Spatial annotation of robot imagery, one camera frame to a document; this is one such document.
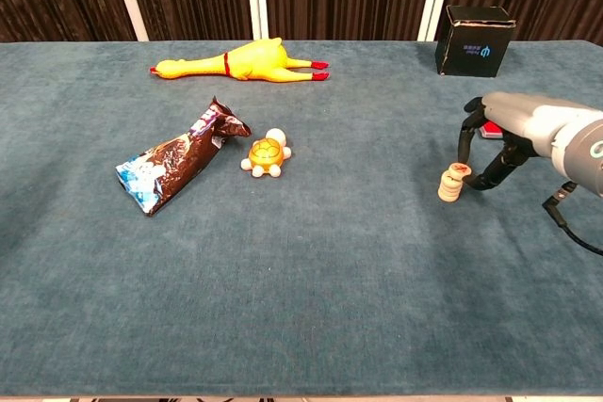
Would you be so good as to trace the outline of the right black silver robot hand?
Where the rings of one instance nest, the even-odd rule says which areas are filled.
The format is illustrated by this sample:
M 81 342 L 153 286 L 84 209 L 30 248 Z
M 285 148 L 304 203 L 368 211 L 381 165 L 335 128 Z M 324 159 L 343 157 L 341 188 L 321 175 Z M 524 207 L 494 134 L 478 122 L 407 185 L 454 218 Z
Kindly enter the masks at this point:
M 469 161 L 472 138 L 488 121 L 502 130 L 503 148 L 482 173 L 465 176 L 464 183 L 489 190 L 529 158 L 549 157 L 569 108 L 567 100 L 523 93 L 498 91 L 472 99 L 464 107 L 468 117 L 461 126 L 457 161 Z

